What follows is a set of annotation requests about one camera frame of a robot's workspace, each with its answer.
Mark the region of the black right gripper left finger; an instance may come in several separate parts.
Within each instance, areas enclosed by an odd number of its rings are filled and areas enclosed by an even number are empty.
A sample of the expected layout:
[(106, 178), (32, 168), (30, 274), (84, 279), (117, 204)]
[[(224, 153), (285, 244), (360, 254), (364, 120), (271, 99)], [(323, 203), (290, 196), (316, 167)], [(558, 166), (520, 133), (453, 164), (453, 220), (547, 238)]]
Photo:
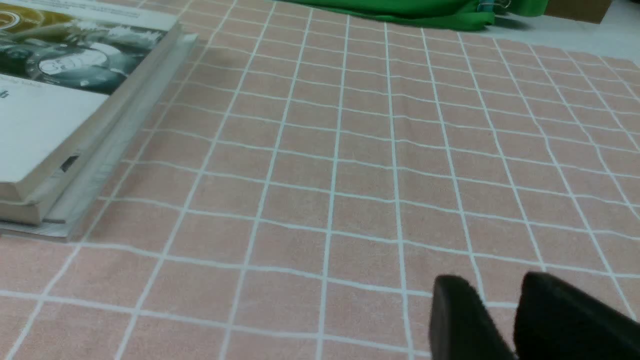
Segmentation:
[(435, 278), (429, 345), (434, 360), (514, 360), (476, 289), (457, 275)]

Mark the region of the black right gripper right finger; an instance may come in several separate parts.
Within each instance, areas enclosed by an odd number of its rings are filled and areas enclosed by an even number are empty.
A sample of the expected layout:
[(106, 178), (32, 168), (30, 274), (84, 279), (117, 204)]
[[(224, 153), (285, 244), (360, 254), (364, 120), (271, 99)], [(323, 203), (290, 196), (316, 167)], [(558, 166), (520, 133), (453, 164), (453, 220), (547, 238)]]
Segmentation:
[(526, 273), (515, 314), (521, 360), (637, 360), (640, 326), (547, 272)]

